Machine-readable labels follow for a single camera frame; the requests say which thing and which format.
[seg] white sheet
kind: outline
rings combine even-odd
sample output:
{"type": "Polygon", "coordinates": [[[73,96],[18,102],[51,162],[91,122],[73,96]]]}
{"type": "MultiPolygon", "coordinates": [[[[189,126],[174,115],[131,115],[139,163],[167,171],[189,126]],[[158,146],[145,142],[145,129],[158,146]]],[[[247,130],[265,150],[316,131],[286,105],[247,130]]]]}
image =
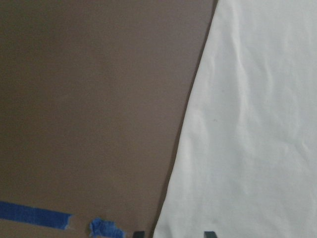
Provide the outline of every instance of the white sheet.
{"type": "Polygon", "coordinates": [[[219,0],[154,238],[317,237],[317,1],[219,0]]]}

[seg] white paper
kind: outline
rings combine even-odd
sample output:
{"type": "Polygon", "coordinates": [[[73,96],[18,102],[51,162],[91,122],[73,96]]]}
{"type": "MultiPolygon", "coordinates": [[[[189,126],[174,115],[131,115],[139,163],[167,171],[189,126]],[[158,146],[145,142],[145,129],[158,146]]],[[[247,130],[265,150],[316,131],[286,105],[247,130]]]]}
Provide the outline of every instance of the white paper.
{"type": "Polygon", "coordinates": [[[154,238],[317,237],[317,1],[219,0],[154,238]]]}

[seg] brown cardboard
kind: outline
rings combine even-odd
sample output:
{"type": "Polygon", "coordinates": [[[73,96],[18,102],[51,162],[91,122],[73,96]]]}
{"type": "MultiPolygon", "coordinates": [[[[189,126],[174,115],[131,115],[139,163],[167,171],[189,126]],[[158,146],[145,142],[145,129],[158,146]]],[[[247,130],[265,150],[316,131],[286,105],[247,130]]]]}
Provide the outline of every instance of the brown cardboard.
{"type": "Polygon", "coordinates": [[[152,234],[213,7],[0,2],[0,201],[74,214],[1,237],[84,238],[96,217],[152,234]]]}

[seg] blue tape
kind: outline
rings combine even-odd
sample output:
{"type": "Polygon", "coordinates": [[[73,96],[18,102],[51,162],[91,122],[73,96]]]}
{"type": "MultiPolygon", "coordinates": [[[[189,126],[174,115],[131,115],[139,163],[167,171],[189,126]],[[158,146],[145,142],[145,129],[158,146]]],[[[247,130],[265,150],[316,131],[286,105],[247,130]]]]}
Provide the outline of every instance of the blue tape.
{"type": "Polygon", "coordinates": [[[70,214],[0,202],[0,219],[65,230],[70,214]]]}
{"type": "Polygon", "coordinates": [[[94,219],[89,226],[91,229],[90,236],[93,238],[97,238],[97,236],[124,238],[125,236],[125,232],[118,229],[114,222],[104,221],[100,218],[94,219]]]}

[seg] torn blue tape piece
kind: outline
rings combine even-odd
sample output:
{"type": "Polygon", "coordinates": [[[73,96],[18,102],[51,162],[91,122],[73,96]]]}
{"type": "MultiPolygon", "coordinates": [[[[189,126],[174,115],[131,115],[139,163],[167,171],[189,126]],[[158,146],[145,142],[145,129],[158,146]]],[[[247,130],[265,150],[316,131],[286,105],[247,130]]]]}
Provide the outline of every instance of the torn blue tape piece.
{"type": "Polygon", "coordinates": [[[65,230],[72,215],[0,202],[0,219],[65,230]]]}
{"type": "Polygon", "coordinates": [[[90,223],[90,229],[90,236],[93,238],[97,238],[97,236],[124,238],[125,236],[125,232],[117,228],[114,222],[104,221],[100,218],[96,218],[90,223]]]}

